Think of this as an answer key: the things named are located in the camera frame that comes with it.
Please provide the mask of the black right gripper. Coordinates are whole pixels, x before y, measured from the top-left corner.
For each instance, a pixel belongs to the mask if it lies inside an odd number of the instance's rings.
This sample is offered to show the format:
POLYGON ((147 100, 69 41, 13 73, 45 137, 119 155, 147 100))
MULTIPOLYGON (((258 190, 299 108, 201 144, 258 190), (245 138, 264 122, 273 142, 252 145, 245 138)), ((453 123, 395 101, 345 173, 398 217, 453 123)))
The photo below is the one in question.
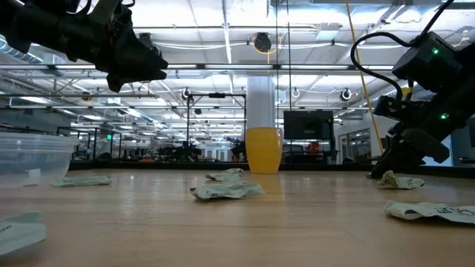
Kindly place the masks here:
POLYGON ((438 163, 450 156, 450 150, 438 139, 420 128, 406 128, 397 133, 369 173, 371 179, 381 179, 387 171, 408 172, 425 165, 424 157, 438 163))

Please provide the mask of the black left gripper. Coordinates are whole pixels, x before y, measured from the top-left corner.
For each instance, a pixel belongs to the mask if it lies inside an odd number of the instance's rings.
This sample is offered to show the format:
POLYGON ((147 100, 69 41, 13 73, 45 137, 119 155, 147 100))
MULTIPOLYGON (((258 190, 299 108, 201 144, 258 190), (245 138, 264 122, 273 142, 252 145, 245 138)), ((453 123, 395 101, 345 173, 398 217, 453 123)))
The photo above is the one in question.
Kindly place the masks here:
POLYGON ((131 8, 135 0, 99 0, 96 6, 86 0, 66 0, 67 58, 81 59, 108 73, 108 88, 119 93, 124 84, 163 80, 168 68, 162 51, 150 36, 136 37, 131 8))

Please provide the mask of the green white sweetener packet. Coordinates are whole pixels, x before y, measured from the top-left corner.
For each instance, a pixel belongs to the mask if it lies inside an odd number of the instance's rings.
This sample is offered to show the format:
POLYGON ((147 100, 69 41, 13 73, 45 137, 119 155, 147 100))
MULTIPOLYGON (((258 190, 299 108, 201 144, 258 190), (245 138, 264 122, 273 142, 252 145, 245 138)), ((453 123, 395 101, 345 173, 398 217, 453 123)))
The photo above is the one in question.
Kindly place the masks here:
POLYGON ((419 178, 397 177, 393 171, 386 171, 376 183, 382 189, 413 190, 425 185, 425 181, 419 178))
POLYGON ((443 203, 389 201, 384 206, 384 213, 403 220, 441 218, 453 223, 475 225, 475 206, 452 207, 443 203))
POLYGON ((75 187, 75 186, 93 186, 110 185, 112 180, 107 176, 96 177, 65 177, 52 181, 54 187, 75 187))
POLYGON ((219 182, 239 182, 243 175, 242 168, 230 168, 220 173, 207 174, 205 178, 219 182))
POLYGON ((264 195, 265 191, 260 184, 249 183, 229 183, 202 185, 190 188, 190 194, 197 200, 220 200, 220 199, 243 199, 264 195))
POLYGON ((46 237, 47 227, 42 223, 41 211, 0 218, 0 256, 40 243, 46 237))

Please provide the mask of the black monitor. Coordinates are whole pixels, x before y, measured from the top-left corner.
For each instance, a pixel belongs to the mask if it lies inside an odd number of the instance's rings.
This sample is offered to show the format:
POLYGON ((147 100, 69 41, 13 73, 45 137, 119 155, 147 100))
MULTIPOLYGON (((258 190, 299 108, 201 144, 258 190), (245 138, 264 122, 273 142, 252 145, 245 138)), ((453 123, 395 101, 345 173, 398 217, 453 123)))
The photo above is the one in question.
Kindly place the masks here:
POLYGON ((331 140, 332 111, 284 111, 284 139, 331 140))

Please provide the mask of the white pillar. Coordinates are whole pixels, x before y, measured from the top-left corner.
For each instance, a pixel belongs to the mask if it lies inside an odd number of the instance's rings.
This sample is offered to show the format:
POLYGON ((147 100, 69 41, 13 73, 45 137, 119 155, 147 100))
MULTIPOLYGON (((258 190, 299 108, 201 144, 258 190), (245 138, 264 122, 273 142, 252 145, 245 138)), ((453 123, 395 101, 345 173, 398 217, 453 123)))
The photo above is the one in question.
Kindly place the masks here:
POLYGON ((275 85, 271 76, 248 76, 247 128, 275 127, 275 85))

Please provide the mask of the clear plastic container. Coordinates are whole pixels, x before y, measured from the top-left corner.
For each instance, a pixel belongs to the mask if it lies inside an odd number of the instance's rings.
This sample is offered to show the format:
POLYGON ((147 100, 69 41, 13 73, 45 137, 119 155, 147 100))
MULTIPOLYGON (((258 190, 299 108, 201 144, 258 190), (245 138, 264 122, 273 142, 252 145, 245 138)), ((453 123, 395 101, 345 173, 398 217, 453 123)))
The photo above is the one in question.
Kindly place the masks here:
POLYGON ((79 140, 0 132, 0 187, 48 184, 65 177, 79 140))

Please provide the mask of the yellow cup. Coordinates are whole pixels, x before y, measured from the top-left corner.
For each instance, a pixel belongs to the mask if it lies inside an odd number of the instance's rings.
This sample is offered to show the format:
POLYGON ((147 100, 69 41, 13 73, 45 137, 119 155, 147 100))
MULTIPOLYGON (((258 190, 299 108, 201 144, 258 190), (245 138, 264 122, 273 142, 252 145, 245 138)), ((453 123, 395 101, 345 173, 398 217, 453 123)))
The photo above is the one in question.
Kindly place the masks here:
POLYGON ((283 131, 250 128, 246 131, 246 156, 253 174, 276 174, 281 164, 283 131))

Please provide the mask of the black metal frame stand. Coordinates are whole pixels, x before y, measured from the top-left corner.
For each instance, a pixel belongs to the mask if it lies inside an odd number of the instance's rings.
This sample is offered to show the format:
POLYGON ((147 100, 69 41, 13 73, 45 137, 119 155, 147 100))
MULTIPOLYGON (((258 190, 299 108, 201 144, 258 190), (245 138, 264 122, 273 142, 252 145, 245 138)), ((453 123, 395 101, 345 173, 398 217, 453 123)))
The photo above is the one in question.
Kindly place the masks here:
POLYGON ((242 93, 183 94, 186 102, 186 140, 183 145, 199 148, 200 159, 238 162, 232 149, 245 137, 247 101, 242 93))

